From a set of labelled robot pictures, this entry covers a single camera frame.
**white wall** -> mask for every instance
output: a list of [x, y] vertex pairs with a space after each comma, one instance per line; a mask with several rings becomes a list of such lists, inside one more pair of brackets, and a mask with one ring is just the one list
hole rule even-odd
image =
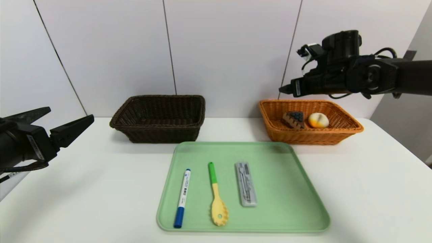
[[[417, 50], [415, 61], [432, 60], [432, 3], [411, 42], [410, 50]], [[393, 99], [391, 94], [386, 94], [371, 120], [419, 159], [432, 164], [431, 107], [432, 96], [402, 94], [399, 99]]]
[[86, 111], [111, 117], [130, 96], [175, 94], [162, 0], [36, 0]]
[[257, 117], [276, 99], [300, 0], [165, 0], [177, 94], [207, 117]]
[[[362, 36], [360, 54], [375, 53], [392, 47], [403, 56], [425, 14], [430, 0], [303, 0], [283, 84], [301, 77], [304, 59], [296, 53], [304, 44], [319, 43], [326, 36], [357, 29]], [[314, 67], [309, 64], [306, 70]], [[281, 99], [292, 95], [281, 94]], [[361, 94], [332, 100], [354, 117], [369, 118], [382, 95], [366, 100]], [[327, 95], [304, 96], [303, 99], [329, 99]]]
[[[1, 1], [0, 116], [43, 106], [46, 130], [85, 116], [31, 0]], [[26, 175], [0, 186], [0, 200]]]

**green tray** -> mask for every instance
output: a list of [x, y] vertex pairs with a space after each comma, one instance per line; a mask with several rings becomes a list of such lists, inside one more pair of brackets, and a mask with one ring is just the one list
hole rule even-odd
[[[208, 163], [214, 162], [219, 193], [229, 211], [225, 226], [213, 224]], [[257, 207], [244, 208], [235, 163], [249, 162]], [[174, 228], [183, 174], [191, 170], [183, 226]], [[184, 142], [174, 152], [157, 214], [166, 231], [313, 233], [330, 217], [291, 146], [277, 142]]]

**yellow spatula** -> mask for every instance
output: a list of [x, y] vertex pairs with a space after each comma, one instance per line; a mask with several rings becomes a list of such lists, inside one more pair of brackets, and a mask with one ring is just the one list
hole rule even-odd
[[215, 166], [213, 162], [209, 163], [210, 180], [212, 182], [214, 200], [212, 203], [212, 219], [215, 225], [224, 226], [228, 221], [228, 209], [225, 203], [219, 196], [219, 189], [217, 186]]

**white table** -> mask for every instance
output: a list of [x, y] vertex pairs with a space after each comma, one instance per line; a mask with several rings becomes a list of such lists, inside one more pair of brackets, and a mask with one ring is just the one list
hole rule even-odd
[[[169, 233], [156, 212], [176, 144], [96, 118], [0, 203], [1, 243], [432, 242], [432, 170], [367, 119], [336, 146], [293, 146], [330, 217], [319, 234]], [[198, 141], [267, 141], [262, 119], [207, 118]]]

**blue marker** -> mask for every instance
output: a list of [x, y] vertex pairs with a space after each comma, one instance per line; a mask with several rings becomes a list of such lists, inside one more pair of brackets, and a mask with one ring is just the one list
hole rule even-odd
[[186, 205], [186, 196], [187, 196], [190, 179], [191, 179], [191, 170], [187, 169], [184, 172], [183, 184], [180, 192], [180, 199], [178, 200], [177, 214], [175, 215], [174, 228], [177, 229], [180, 229], [181, 224], [183, 223], [184, 207]]

